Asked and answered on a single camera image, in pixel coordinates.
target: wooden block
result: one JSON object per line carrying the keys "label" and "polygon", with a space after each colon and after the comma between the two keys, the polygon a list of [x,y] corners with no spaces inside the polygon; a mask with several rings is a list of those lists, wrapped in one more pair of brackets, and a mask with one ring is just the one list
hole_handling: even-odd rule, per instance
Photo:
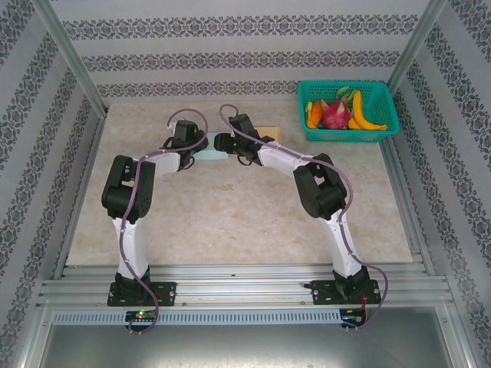
{"label": "wooden block", "polygon": [[280,143],[279,139],[279,126],[255,126],[255,129],[258,131],[259,136],[270,136],[276,142]]}

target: dragon fruit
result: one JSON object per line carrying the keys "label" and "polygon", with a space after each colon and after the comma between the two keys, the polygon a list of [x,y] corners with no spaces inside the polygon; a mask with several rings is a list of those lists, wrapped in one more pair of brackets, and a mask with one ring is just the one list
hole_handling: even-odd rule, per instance
{"label": "dragon fruit", "polygon": [[351,119],[351,111],[345,99],[336,101],[330,105],[321,100],[322,118],[321,125],[325,129],[344,130]]}

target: robotic arm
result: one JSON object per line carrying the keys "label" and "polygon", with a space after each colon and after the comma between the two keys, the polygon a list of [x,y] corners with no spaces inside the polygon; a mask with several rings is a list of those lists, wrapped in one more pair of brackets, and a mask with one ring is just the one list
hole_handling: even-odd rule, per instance
{"label": "robotic arm", "polygon": [[[174,136],[164,143],[161,153],[149,157],[141,165],[137,196],[125,221],[123,249],[129,266],[149,288],[151,287],[150,269],[145,255],[142,223],[152,203],[153,182],[155,178],[190,168],[194,164],[193,154],[208,146],[207,139],[204,139],[195,149],[178,153],[169,151],[198,143],[204,134],[202,130],[198,130],[194,122],[179,120]],[[102,206],[107,209],[107,214],[112,218],[118,238],[122,218],[130,202],[133,189],[131,184],[135,179],[136,169],[137,160],[128,156],[116,156],[102,194]],[[133,279],[121,254],[115,279],[116,282],[111,285],[110,300],[116,303],[120,301],[125,305],[145,305],[151,302],[149,294]]]}
{"label": "robotic arm", "polygon": [[[220,133],[215,137],[214,147],[218,151],[237,155],[238,159],[244,157],[250,163],[267,166],[294,178],[302,206],[311,216],[319,220],[328,236],[328,243],[333,254],[334,279],[333,281],[313,281],[306,284],[313,290],[313,295],[319,293],[314,300],[319,304],[358,304],[365,295],[373,297],[377,290],[377,282],[370,280],[365,266],[357,263],[348,252],[341,236],[340,221],[342,221],[344,233],[348,240],[351,253],[358,256],[346,218],[340,220],[340,214],[346,206],[346,188],[339,175],[332,169],[323,165],[311,163],[305,158],[315,158],[332,165],[329,156],[324,153],[316,157],[302,156],[296,159],[282,152],[279,143],[270,137],[259,137],[249,117],[240,114],[231,117],[229,122],[240,132],[252,136],[258,140],[269,143],[263,146],[243,136],[231,133]],[[166,151],[167,149],[183,148],[197,143],[203,138],[204,132],[198,130],[193,122],[180,120],[176,125],[174,137],[169,138],[161,149],[161,153],[152,155],[144,161],[140,167],[140,179],[137,187],[137,196],[134,205],[125,223],[123,249],[127,257],[127,263],[138,278],[149,288],[155,285],[150,283],[150,269],[144,250],[144,238],[141,224],[143,217],[150,210],[153,181],[157,177],[168,173],[175,173],[181,169],[189,168],[194,162],[193,154],[204,150],[208,146],[208,140],[204,140],[192,150],[184,150],[178,153]],[[102,195],[103,207],[113,219],[116,233],[119,237],[122,218],[130,203],[130,195],[133,186],[128,185],[134,181],[137,161],[127,156],[117,156],[111,167],[109,177]],[[148,305],[151,304],[149,294],[133,278],[129,272],[127,263],[120,256],[120,263],[116,273],[116,282],[111,285],[109,301],[118,304],[112,306]],[[325,294],[325,303],[320,303],[321,295]],[[369,303],[378,303],[380,296],[369,297]]]}
{"label": "robotic arm", "polygon": [[[333,165],[331,158],[324,153],[313,157],[296,154],[291,149],[288,151],[294,153],[294,155],[280,150],[279,148],[282,146],[272,138],[268,136],[261,138],[259,136],[251,120],[244,113],[236,117],[230,117],[229,122],[236,130],[268,145],[261,145],[240,135],[221,133],[215,138],[215,149],[225,151],[228,154],[236,154],[238,159],[244,157],[250,163],[272,167],[294,178],[304,210],[311,217],[318,219],[328,237],[333,256],[334,285],[335,292],[338,293],[337,296],[341,296],[345,302],[358,302],[366,296],[372,296],[368,298],[370,302],[379,301],[378,295],[373,295],[373,290],[377,290],[377,286],[374,287],[377,282],[370,280],[367,268],[356,262],[352,256],[358,257],[358,254],[354,247],[346,216],[341,218],[341,212],[346,206],[344,199],[347,191],[340,176],[326,166],[302,159],[304,157],[314,158]],[[343,225],[351,255],[344,244],[340,224]],[[316,286],[311,284],[306,284],[305,286],[312,289],[316,288]],[[321,287],[330,288],[330,286],[324,284]],[[328,291],[328,294],[330,295],[326,299],[330,301],[337,299],[332,297],[333,290]]]}

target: decorative border pattern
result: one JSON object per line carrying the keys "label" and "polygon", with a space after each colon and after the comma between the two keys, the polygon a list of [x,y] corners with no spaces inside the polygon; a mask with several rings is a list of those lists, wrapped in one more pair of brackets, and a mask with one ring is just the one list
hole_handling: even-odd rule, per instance
{"label": "decorative border pattern", "polygon": [[9,255],[13,252],[18,232],[31,205],[39,178],[76,83],[75,76],[68,69],[64,73],[54,101],[44,120],[41,134],[36,139],[26,169],[22,173],[19,187],[15,190],[15,197],[11,201],[12,206],[7,210],[6,220],[3,221],[3,227],[0,229],[0,243],[2,244],[2,248],[0,248],[0,276],[5,273],[4,268],[8,265]]}
{"label": "decorative border pattern", "polygon": [[17,141],[20,128],[25,124],[57,53],[58,47],[46,32],[0,123],[0,171],[4,169],[3,164],[9,158],[9,152]]}
{"label": "decorative border pattern", "polygon": [[398,51],[278,51],[83,57],[97,71],[161,71],[251,67],[393,67]]}
{"label": "decorative border pattern", "polygon": [[[25,319],[26,309],[29,305],[29,300],[32,296],[33,287],[36,278],[39,275],[42,259],[45,249],[48,246],[48,240],[51,236],[51,230],[56,220],[56,215],[61,205],[61,198],[66,189],[70,172],[80,146],[84,129],[87,126],[87,119],[91,111],[91,104],[87,97],[82,100],[81,107],[77,113],[77,118],[74,121],[72,134],[68,139],[67,146],[64,149],[63,158],[60,162],[58,172],[54,178],[52,190],[48,196],[46,207],[44,208],[40,225],[36,231],[36,236],[33,239],[27,263],[24,266],[23,276],[19,279],[20,285],[15,292],[15,299],[12,301],[12,308],[7,315],[7,323],[3,326],[3,334],[0,336],[0,366],[8,366],[9,360],[14,352],[14,346],[17,343],[18,335],[21,331],[21,323]],[[91,138],[91,145],[94,142],[95,133]],[[82,180],[87,160],[84,162],[80,181]]]}
{"label": "decorative border pattern", "polygon": [[7,60],[34,12],[29,0],[12,0],[5,7],[0,16],[0,66]]}
{"label": "decorative border pattern", "polygon": [[440,27],[435,26],[426,39],[428,50],[433,55],[443,79],[453,94],[460,113],[466,119],[470,132],[474,135],[479,150],[484,153],[491,170],[491,123],[489,112],[484,109],[479,95],[463,71],[455,52],[448,45]]}
{"label": "decorative border pattern", "polygon": [[483,349],[483,356],[487,364],[491,365],[491,326],[488,324],[489,317],[485,315],[484,304],[479,300],[476,292],[476,282],[472,279],[471,270],[468,268],[467,260],[462,256],[459,240],[455,236],[452,222],[445,209],[445,203],[441,199],[440,189],[435,181],[433,171],[428,163],[427,155],[417,134],[409,110],[402,94],[398,91],[394,95],[394,104],[401,122],[402,131],[410,147],[411,156],[420,175],[431,214],[437,224],[437,231],[443,242],[443,249],[447,253],[450,269],[457,279],[459,291],[466,302],[466,312],[470,316],[470,323],[474,326],[474,335],[479,341],[479,347]]}
{"label": "decorative border pattern", "polygon": [[446,163],[449,177],[453,180],[456,194],[463,205],[467,221],[472,225],[477,244],[481,247],[481,255],[487,260],[486,266],[491,268],[491,221],[486,218],[486,211],[482,209],[483,201],[477,197],[474,184],[468,178],[466,165],[460,158],[460,153],[453,142],[450,130],[447,128],[443,115],[438,108],[434,95],[426,82],[420,66],[415,61],[407,71],[407,78],[413,86],[414,93],[427,118],[428,126],[433,133],[438,150]]}
{"label": "decorative border pattern", "polygon": [[241,94],[296,94],[298,80],[248,80],[232,82],[179,82],[98,84],[107,97],[213,96]]}
{"label": "decorative border pattern", "polygon": [[74,41],[269,35],[408,35],[417,15],[262,15],[64,21]]}
{"label": "decorative border pattern", "polygon": [[414,199],[413,189],[411,188],[411,185],[409,183],[409,179],[407,178],[406,169],[404,168],[404,165],[403,165],[402,156],[399,153],[399,149],[397,148],[397,144],[396,144],[396,141],[394,139],[394,136],[390,136],[390,139],[392,139],[392,142],[394,143],[394,148],[395,148],[395,151],[397,154],[397,159],[399,160],[400,168],[402,169],[402,173],[404,174],[404,180],[406,182],[407,191],[409,192],[409,195],[411,197],[411,202],[413,204],[414,212],[416,213],[417,222],[418,222],[418,225],[420,226],[420,229],[421,229],[421,235],[423,236],[424,243],[427,246],[428,254],[430,255],[431,264],[433,265],[433,269],[435,270],[435,272],[438,274],[438,267],[434,261],[433,252],[431,251],[430,247],[428,246],[428,237],[427,237],[426,231],[424,230],[423,222],[421,221],[420,211],[417,209],[417,204],[416,204],[416,200]]}
{"label": "decorative border pattern", "polygon": [[68,215],[67,224],[64,227],[64,231],[63,231],[63,237],[61,238],[60,245],[58,246],[58,254],[56,255],[56,259],[54,260],[53,270],[51,271],[51,278],[54,278],[54,274],[56,272],[56,267],[58,266],[58,262],[60,261],[61,251],[63,250],[65,239],[68,236],[68,228],[70,227],[70,224],[71,224],[71,218],[73,217],[73,215],[75,213],[75,205],[77,203],[78,193],[80,192],[80,189],[82,188],[82,179],[84,178],[85,167],[87,166],[87,164],[89,162],[89,159],[90,159],[90,156],[91,156],[92,144],[93,144],[93,142],[95,140],[95,137],[96,137],[96,134],[97,134],[97,129],[99,128],[99,124],[101,124],[101,122],[103,120],[104,120],[103,117],[98,117],[97,118],[97,124],[96,124],[96,127],[94,129],[94,133],[92,134],[92,138],[91,138],[91,144],[89,145],[89,150],[87,151],[87,156],[85,157],[84,168],[81,171],[81,176],[80,176],[80,179],[78,181],[77,188],[75,189],[74,201],[71,204],[70,215]]}
{"label": "decorative border pattern", "polygon": [[472,0],[463,2],[461,0],[450,0],[453,10],[467,26],[467,31],[476,40],[477,46],[489,63],[491,61],[491,11],[483,0]]}

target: black mounting base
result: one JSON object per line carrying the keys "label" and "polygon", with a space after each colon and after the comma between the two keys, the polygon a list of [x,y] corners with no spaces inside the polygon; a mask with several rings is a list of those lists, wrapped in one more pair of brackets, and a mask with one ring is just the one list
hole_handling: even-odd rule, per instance
{"label": "black mounting base", "polygon": [[[107,305],[109,307],[152,307],[155,305],[152,297],[145,301],[135,301],[125,298],[122,293],[118,293],[119,288],[113,282],[110,285]],[[150,290],[153,291],[160,307],[173,307],[176,300],[176,283],[175,282],[150,282]]]}
{"label": "black mounting base", "polygon": [[381,292],[376,280],[368,280],[358,288],[356,294],[348,298],[341,295],[336,287],[335,280],[315,280],[304,287],[312,290],[312,300],[314,305],[332,304],[362,304],[362,297],[365,296],[367,304],[379,304],[381,302]]}
{"label": "black mounting base", "polygon": [[[148,292],[135,280],[116,274],[116,282],[110,285],[107,305],[109,307],[151,307],[155,305]],[[141,280],[155,294],[161,307],[173,307],[176,300],[175,282],[150,281],[148,268]]]}

